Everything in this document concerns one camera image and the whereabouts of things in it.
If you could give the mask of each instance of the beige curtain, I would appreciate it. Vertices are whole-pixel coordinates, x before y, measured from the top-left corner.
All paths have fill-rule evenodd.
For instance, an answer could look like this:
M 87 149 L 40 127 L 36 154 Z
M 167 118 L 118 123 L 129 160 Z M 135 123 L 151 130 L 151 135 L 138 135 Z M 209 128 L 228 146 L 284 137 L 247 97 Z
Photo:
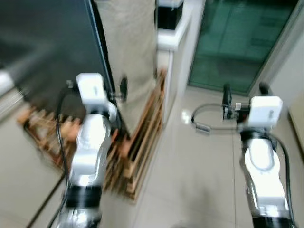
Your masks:
M 128 97 L 118 108 L 132 135 L 155 86 L 155 0 L 95 0 L 104 27 L 115 89 L 128 78 Z

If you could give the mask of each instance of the tiled floor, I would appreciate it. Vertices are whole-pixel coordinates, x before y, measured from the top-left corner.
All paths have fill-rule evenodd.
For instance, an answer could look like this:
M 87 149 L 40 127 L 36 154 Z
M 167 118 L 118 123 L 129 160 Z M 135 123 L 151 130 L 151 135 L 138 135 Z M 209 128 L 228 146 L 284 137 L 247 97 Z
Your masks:
M 137 204 L 105 193 L 102 228 L 253 227 L 245 178 L 239 167 L 239 136 L 197 134 L 182 118 L 209 102 L 220 103 L 221 93 L 188 88 L 185 96 L 176 101 Z M 210 125 L 222 124 L 220 110 L 199 118 Z M 289 149 L 295 218 L 299 227 L 304 227 L 304 168 L 287 119 L 281 119 L 275 133 Z M 60 191 L 35 227 L 46 226 L 59 203 Z

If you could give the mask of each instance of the white door frame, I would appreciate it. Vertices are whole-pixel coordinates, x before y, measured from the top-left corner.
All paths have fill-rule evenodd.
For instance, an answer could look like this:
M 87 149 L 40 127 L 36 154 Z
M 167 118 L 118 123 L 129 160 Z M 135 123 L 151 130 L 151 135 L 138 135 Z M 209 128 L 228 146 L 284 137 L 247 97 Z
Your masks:
M 283 32 L 273 47 L 266 63 L 262 66 L 259 76 L 252 83 L 249 96 L 254 96 L 258 91 L 260 82 L 269 83 L 277 74 L 281 65 L 288 57 L 293 46 L 304 31 L 304 0 L 299 0 L 292 12 Z

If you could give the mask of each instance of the glass door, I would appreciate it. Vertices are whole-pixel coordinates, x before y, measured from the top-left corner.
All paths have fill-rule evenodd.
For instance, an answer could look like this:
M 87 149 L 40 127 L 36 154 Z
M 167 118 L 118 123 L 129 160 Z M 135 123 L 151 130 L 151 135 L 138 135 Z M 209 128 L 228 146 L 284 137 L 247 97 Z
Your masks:
M 297 0 L 207 0 L 189 85 L 247 95 Z

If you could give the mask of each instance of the black band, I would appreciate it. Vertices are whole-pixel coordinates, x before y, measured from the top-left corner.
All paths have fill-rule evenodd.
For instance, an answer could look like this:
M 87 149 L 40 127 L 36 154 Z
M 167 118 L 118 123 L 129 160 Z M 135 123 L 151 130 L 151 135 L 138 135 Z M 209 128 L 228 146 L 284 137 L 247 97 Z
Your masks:
M 98 186 L 72 186 L 67 190 L 66 206 L 68 208 L 94 208 L 99 206 L 102 188 Z
M 292 223 L 288 218 L 253 218 L 254 228 L 292 228 Z

